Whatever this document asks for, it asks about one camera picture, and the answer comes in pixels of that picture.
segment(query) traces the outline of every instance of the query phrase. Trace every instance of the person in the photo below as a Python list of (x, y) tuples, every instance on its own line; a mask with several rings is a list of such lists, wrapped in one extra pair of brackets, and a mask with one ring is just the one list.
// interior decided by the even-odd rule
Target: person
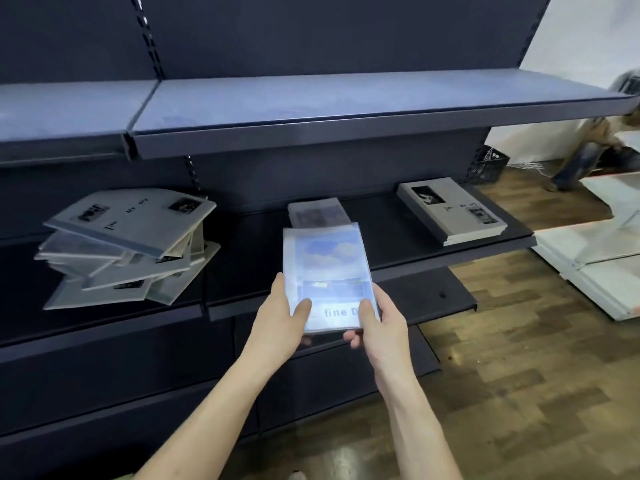
[[(384, 398), (403, 480), (460, 480), (440, 423), (413, 373), (406, 320), (377, 285), (378, 321), (364, 299), (362, 331), (349, 330), (352, 348), (364, 346)], [(135, 475), (135, 480), (215, 480), (227, 462), (253, 402), (270, 377), (298, 348), (311, 301), (293, 315), (278, 273), (258, 310), (244, 350), (203, 402)], [(302, 473), (291, 478), (304, 479)]]

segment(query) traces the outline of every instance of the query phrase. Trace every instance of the stack of magazines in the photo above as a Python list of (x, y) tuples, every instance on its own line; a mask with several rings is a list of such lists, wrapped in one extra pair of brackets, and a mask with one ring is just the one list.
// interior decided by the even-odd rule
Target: stack of magazines
[(292, 203), (284, 229), (282, 269), (291, 310), (311, 299), (305, 333), (360, 328), (358, 307), (369, 298), (378, 319), (360, 228), (338, 199)]
[(450, 178), (400, 184), (397, 195), (444, 246), (494, 237), (507, 228)]
[(34, 257), (65, 275), (45, 310), (151, 299), (171, 305), (220, 249), (204, 240), (215, 202), (165, 189), (102, 191), (44, 222)]

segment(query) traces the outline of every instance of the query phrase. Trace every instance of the right hand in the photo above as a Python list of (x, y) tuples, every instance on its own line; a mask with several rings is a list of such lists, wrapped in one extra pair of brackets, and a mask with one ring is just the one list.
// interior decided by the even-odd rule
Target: right hand
[(382, 310), (381, 321), (376, 318), (370, 300), (363, 299), (358, 311), (362, 332), (348, 330), (343, 337), (354, 349), (364, 344), (376, 373), (378, 389), (385, 400), (390, 400), (417, 380), (411, 364), (406, 319), (389, 295), (375, 283), (373, 293)]

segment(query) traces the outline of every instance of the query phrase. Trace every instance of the wooden floor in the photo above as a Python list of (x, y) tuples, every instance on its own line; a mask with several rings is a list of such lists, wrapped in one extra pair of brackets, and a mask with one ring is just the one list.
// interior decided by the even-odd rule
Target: wooden floor
[[(609, 217), (585, 190), (507, 169), (481, 190), (533, 229)], [(456, 266), (478, 312), (421, 326), (443, 372), (422, 379), (464, 477), (640, 479), (640, 320), (612, 322), (532, 251)], [(240, 447), (226, 479), (399, 478), (378, 397)]]

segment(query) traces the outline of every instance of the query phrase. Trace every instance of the wire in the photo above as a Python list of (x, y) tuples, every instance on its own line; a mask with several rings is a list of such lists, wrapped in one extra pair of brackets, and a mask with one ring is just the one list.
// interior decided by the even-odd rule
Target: wire
[(514, 168), (520, 168), (521, 170), (537, 170), (540, 175), (547, 178), (552, 178), (553, 175), (547, 175), (543, 172), (545, 166), (542, 163), (514, 163), (513, 165), (509, 165)]

